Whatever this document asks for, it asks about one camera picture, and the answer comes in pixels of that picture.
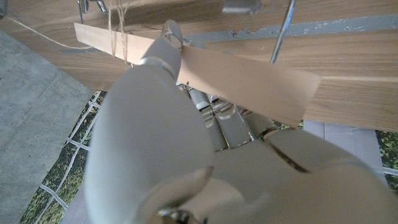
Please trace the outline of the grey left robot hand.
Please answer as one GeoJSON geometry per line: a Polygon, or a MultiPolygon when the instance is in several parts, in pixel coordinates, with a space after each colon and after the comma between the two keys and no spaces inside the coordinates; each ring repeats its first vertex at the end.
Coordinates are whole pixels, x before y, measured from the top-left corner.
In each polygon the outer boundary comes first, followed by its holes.
{"type": "Polygon", "coordinates": [[[132,67],[98,111],[86,163],[93,223],[396,223],[397,196],[360,159],[297,125],[314,73],[187,46],[175,21],[155,39],[75,25],[132,67]],[[287,125],[215,151],[183,83],[287,125]]]}

